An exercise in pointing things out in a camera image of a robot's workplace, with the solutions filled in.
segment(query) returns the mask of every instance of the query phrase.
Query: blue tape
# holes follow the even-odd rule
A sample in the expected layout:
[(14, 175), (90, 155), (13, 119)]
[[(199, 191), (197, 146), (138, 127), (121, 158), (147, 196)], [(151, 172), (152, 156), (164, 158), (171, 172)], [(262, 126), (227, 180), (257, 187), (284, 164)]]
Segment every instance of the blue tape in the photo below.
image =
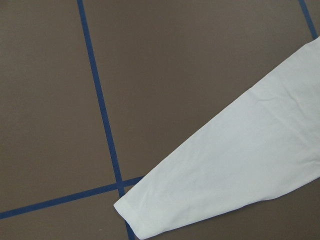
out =
[(20, 207), (20, 208), (9, 210), (9, 211), (5, 211), (5, 212), (0, 212), (0, 219), (6, 219), (6, 218), (10, 218), (10, 217), (13, 217), (13, 216), (16, 216), (16, 215), (25, 214), (25, 213), (29, 213), (29, 212), (40, 210), (40, 209), (45, 209), (45, 208), (48, 208), (48, 207), (52, 207), (52, 206), (56, 206), (56, 205), (59, 205), (59, 204), (72, 202), (72, 201), (79, 200), (79, 199), (84, 199), (84, 198), (87, 198), (87, 197), (91, 197), (91, 196), (94, 196), (94, 195), (106, 193), (106, 192), (109, 192), (109, 191), (112, 191), (112, 190), (116, 190), (116, 189), (117, 189), (117, 184), (113, 183), (113, 184), (110, 184), (110, 185), (101, 186), (101, 187), (97, 187), (97, 188), (94, 188), (94, 189), (90, 189), (90, 190), (74, 193), (74, 194), (71, 194), (71, 195), (68, 195), (68, 196), (63, 196), (63, 197), (55, 198), (55, 199), (52, 199), (52, 200), (48, 200), (48, 201), (43, 201), (43, 202), (40, 202), (40, 203), (32, 204), (32, 205), (29, 205), (29, 206), (24, 206), (24, 207)]
[(316, 39), (318, 37), (318, 34), (317, 34), (316, 29), (315, 29), (314, 23), (312, 22), (311, 16), (309, 14), (309, 11), (308, 11), (308, 8), (307, 8), (307, 5), (306, 5), (306, 2), (305, 2), (305, 0), (299, 0), (299, 3), (300, 3), (300, 6), (301, 6), (301, 9), (302, 9), (304, 18), (306, 20), (306, 23), (308, 24), (308, 27), (310, 29), (312, 38)]
[(113, 171), (114, 171), (115, 181), (118, 186), (119, 196), (122, 197), (125, 194), (125, 190), (124, 190), (122, 176), (121, 176), (120, 167), (119, 167), (119, 163), (118, 163), (115, 143), (114, 143), (114, 139), (112, 137), (112, 132), (111, 132), (110, 122), (109, 122), (107, 108), (106, 108), (106, 104), (105, 104), (104, 94), (103, 94), (102, 88), (101, 88), (101, 83), (100, 83), (98, 68), (97, 68), (97, 64), (96, 64), (94, 49), (93, 49), (91, 38), (90, 38), (90, 32), (89, 32), (86, 13), (85, 13), (84, 3), (82, 0), (77, 0), (77, 3), (78, 3), (78, 9), (79, 9), (79, 14), (80, 14), (80, 19), (81, 19), (81, 25), (82, 25), (82, 29), (83, 29), (85, 45), (86, 45), (86, 49), (88, 52), (91, 72), (92, 72), (92, 76), (93, 76), (96, 96), (98, 98), (99, 108), (100, 108), (102, 122), (103, 122), (103, 126), (104, 126), (104, 132), (105, 132), (106, 140), (108, 142), (108, 147), (109, 147), (110, 157), (111, 157), (111, 161), (112, 161), (112, 167), (113, 167)]

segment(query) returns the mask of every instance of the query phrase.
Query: white cloth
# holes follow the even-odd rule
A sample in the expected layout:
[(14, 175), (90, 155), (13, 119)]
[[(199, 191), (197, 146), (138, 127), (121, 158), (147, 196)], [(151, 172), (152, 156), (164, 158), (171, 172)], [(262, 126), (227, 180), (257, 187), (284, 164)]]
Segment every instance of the white cloth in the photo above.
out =
[(320, 38), (211, 119), (115, 204), (139, 239), (320, 177)]

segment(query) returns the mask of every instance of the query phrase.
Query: gray-brown background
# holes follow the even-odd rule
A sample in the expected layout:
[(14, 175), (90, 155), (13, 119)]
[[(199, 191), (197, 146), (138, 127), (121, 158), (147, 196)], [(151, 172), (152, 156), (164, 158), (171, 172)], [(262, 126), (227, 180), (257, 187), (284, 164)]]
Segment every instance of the gray-brown background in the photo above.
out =
[[(320, 1), (306, 4), (319, 33)], [(124, 180), (147, 174), (312, 41), (298, 0), (84, 7)], [(0, 52), (0, 213), (113, 184), (77, 2), (0, 0)], [(126, 240), (118, 198), (114, 190), (0, 220), (0, 239)], [(320, 180), (152, 239), (319, 240)]]

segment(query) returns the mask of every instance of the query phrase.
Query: white sleeve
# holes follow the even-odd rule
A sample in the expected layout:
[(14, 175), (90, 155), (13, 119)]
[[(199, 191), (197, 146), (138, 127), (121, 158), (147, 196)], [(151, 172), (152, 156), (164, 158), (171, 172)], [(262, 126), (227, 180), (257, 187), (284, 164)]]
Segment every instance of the white sleeve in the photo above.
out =
[(320, 177), (320, 37), (189, 137), (115, 204), (139, 239)]

